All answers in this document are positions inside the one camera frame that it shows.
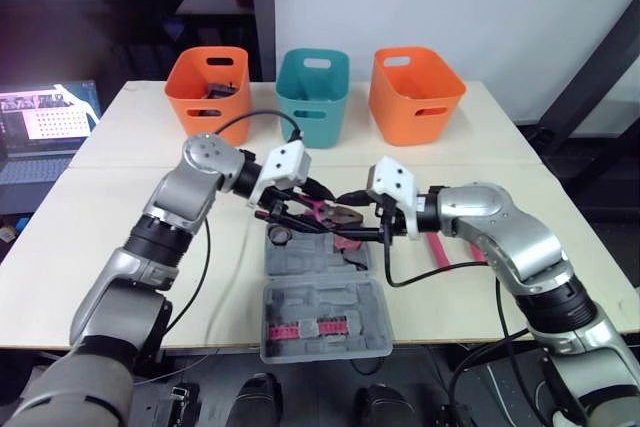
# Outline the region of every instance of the orange basket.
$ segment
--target orange basket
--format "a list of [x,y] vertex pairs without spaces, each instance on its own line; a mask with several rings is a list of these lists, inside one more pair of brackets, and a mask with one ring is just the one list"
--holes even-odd
[[[187,135],[214,132],[232,118],[249,112],[249,56],[238,47],[194,47],[176,61],[164,93]],[[229,97],[207,99],[210,84],[236,88]],[[249,120],[238,122],[221,135],[240,145],[249,134]]]
[[369,108],[390,144],[426,144],[440,136],[466,90],[433,50],[381,49],[374,58]]

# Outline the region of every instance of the gray tool case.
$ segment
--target gray tool case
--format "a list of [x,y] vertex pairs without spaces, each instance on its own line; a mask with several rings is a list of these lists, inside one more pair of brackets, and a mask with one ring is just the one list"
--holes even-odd
[[264,288],[262,360],[287,364],[389,355],[391,323],[382,289],[369,277],[367,244],[343,254],[334,247],[333,234],[291,231],[286,245],[274,245],[269,240],[274,227],[268,226],[265,240],[270,282]]

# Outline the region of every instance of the laptop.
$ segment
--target laptop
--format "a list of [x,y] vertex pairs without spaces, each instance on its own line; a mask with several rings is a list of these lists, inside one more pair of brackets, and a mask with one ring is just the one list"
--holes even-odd
[[34,212],[100,116],[93,81],[0,88],[0,214]]

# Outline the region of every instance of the plastic basket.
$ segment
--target plastic basket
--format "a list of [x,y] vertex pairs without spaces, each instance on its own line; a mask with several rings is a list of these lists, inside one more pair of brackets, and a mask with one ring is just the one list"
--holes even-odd
[[433,50],[396,47],[375,54],[369,108],[390,144],[438,139],[465,92],[464,83]]
[[[231,86],[229,97],[206,98],[212,84]],[[176,61],[164,89],[187,135],[214,132],[233,117],[249,111],[247,52],[238,47],[194,47]],[[242,144],[249,134],[249,120],[238,122],[222,133],[232,145]]]
[[[305,146],[326,149],[340,139],[349,94],[349,57],[324,49],[287,52],[276,82],[282,112],[292,116],[304,132]],[[281,119],[282,135],[293,127]]]

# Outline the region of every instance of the teal basket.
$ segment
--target teal basket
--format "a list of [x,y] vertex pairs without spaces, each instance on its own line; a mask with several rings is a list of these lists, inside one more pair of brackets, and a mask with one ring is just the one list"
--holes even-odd
[[[295,49],[282,62],[276,95],[280,110],[290,115],[304,133],[304,145],[327,149],[340,139],[349,94],[349,57],[324,49]],[[280,119],[289,140],[293,127]]]

